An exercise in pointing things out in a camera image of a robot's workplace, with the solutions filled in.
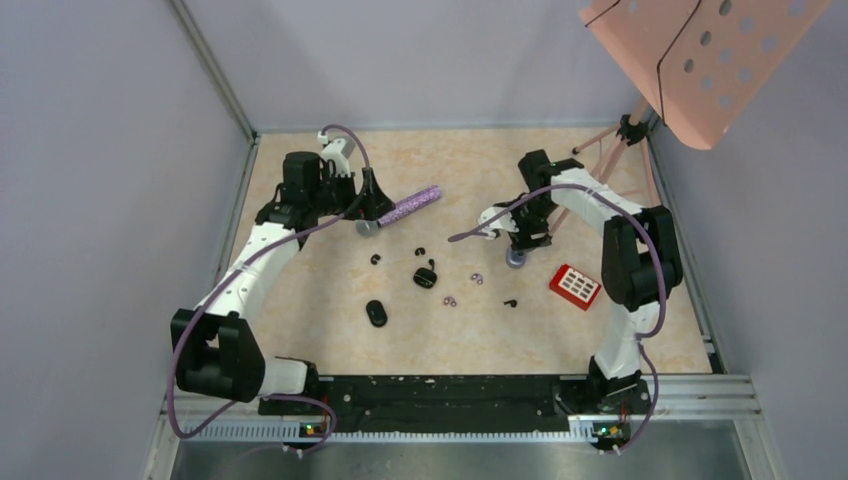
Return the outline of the lavender earbud charging case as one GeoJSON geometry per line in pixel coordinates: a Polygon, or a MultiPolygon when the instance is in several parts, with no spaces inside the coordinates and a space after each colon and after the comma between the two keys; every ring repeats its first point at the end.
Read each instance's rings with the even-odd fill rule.
{"type": "Polygon", "coordinates": [[[508,248],[505,258],[506,263],[510,268],[520,269],[526,264],[527,254],[522,251],[516,251],[512,248],[508,248]]]}

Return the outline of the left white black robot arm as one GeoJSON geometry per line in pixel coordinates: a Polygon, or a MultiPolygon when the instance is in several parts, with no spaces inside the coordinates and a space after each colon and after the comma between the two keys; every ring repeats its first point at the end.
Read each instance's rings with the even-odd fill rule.
{"type": "Polygon", "coordinates": [[[355,174],[341,153],[286,154],[282,180],[233,264],[197,307],[171,320],[173,385],[244,403],[282,394],[295,412],[314,410],[321,397],[314,366],[263,354],[250,322],[312,234],[342,220],[377,220],[394,207],[370,166],[355,174]]]}

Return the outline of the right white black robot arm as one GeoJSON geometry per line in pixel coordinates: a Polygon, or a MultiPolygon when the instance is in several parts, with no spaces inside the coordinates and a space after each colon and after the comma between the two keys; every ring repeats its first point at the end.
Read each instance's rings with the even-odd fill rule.
{"type": "Polygon", "coordinates": [[[612,305],[604,339],[590,359],[584,398],[612,412],[625,400],[640,399],[641,342],[661,331],[671,291],[683,279],[673,217],[664,206],[621,197],[575,159],[552,162],[535,150],[518,169],[528,191],[507,221],[509,265],[520,267],[529,252],[551,245],[548,219],[558,207],[578,214],[602,238],[601,284],[612,305]]]}

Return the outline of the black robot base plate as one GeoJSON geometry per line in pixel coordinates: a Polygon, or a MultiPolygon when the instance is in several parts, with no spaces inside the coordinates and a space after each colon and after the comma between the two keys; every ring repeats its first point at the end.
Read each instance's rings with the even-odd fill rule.
{"type": "Polygon", "coordinates": [[[572,416],[623,420],[647,412],[644,380],[610,392],[596,385],[582,375],[342,375],[309,386],[313,404],[262,400],[258,412],[335,418],[339,434],[567,432],[572,416]]]}

